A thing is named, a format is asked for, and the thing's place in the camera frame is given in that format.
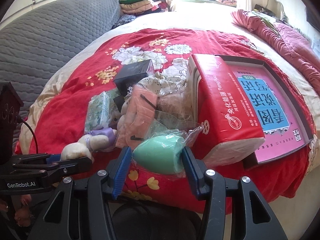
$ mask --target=gray sofa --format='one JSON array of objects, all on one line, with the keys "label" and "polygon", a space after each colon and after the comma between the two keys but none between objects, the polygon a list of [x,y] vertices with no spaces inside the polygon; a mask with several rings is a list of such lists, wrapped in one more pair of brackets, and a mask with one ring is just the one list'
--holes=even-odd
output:
[{"label": "gray sofa", "polygon": [[[0,82],[11,81],[29,107],[52,75],[121,17],[118,0],[57,0],[0,30]],[[14,145],[20,126],[14,134]]]}]

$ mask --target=white flower print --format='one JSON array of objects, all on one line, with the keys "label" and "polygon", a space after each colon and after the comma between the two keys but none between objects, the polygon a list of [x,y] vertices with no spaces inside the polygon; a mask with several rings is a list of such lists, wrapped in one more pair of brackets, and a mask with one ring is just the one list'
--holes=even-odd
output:
[{"label": "white flower print", "polygon": [[142,51],[140,51],[141,47],[130,47],[130,48],[120,48],[118,52],[116,52],[112,58],[117,59],[121,62],[125,61],[126,59],[132,56],[138,56]]},{"label": "white flower print", "polygon": [[139,55],[128,57],[126,60],[122,61],[121,64],[127,65],[127,64],[136,63],[136,62],[140,62],[148,59],[152,60],[153,68],[155,70],[161,69],[163,67],[163,64],[168,62],[166,57],[161,53],[155,53],[152,51],[141,51]]},{"label": "white flower print", "polygon": [[169,45],[164,50],[167,54],[188,54],[192,51],[191,47],[187,44]]},{"label": "white flower print", "polygon": [[172,61],[172,66],[164,69],[161,75],[168,81],[178,82],[187,77],[188,60],[179,57]]}]

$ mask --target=pink blanket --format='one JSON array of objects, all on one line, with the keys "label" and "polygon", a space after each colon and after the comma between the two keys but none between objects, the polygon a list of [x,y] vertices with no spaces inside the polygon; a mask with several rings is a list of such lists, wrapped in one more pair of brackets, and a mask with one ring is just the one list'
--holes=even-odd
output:
[{"label": "pink blanket", "polygon": [[249,11],[239,9],[231,12],[231,15],[236,25],[258,35],[300,71],[320,95],[320,60],[300,33],[285,24],[274,23],[281,36],[278,37],[258,16]]}]

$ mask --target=red floral bedspread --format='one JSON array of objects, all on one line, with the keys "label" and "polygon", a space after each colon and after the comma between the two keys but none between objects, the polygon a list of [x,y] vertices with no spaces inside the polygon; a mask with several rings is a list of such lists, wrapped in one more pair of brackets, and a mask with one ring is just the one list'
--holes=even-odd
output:
[{"label": "red floral bedspread", "polygon": [[[185,67],[191,53],[251,57],[266,61],[287,83],[312,127],[311,115],[294,85],[272,61],[252,50],[250,46],[254,45],[243,36],[185,29],[145,29],[112,38],[73,72],[62,92],[44,109],[35,131],[39,152],[60,153],[65,145],[78,141],[84,132],[90,98],[116,87],[112,79],[122,65],[151,58],[156,70],[164,76],[180,77],[185,75],[185,71],[181,69]],[[195,150],[196,157],[201,150]],[[31,143],[30,152],[35,152],[34,141]],[[117,158],[119,152],[120,149],[111,153],[97,153],[91,172],[74,177],[87,177],[99,169],[104,169],[111,159]],[[308,167],[308,152],[308,147],[305,147],[288,157],[249,171],[244,170],[241,162],[217,167],[215,170],[233,179],[249,176],[270,202],[280,195],[295,195]],[[202,212],[204,208],[204,202],[198,202],[192,195],[186,179],[169,180],[134,167],[130,168],[123,191],[137,199],[155,200],[196,212]],[[228,212],[231,212],[230,204],[231,202],[227,202]]]}]

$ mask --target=pink cloth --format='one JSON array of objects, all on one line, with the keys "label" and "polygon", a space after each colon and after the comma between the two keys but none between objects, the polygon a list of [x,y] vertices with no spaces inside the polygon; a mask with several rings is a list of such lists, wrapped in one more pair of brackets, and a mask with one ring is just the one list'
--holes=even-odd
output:
[{"label": "pink cloth", "polygon": [[144,138],[155,117],[155,108],[152,105],[157,105],[157,99],[158,96],[151,91],[138,85],[133,87],[124,125],[118,130],[117,147],[130,146],[134,150],[142,143],[142,140],[132,139],[132,136]]},{"label": "pink cloth", "polygon": [[274,26],[281,35],[278,37],[258,16],[249,11],[239,9],[231,12],[231,15],[236,25],[258,35],[300,71],[320,95],[320,60],[300,33],[285,24],[275,23]]}]

